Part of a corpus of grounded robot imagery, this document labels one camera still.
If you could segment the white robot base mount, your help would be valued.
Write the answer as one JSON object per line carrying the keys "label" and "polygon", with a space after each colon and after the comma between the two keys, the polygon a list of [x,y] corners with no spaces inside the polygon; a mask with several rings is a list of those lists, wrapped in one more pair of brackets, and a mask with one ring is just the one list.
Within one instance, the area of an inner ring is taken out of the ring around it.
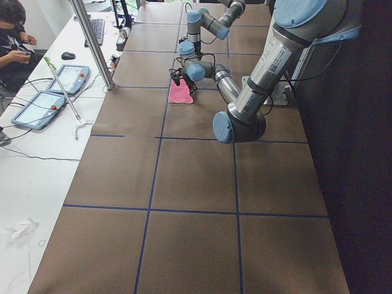
{"label": "white robot base mount", "polygon": [[278,106],[286,106],[288,105],[288,99],[285,94],[285,84],[284,82],[279,82],[272,92],[272,95],[267,98],[264,102],[264,105],[278,105]]}

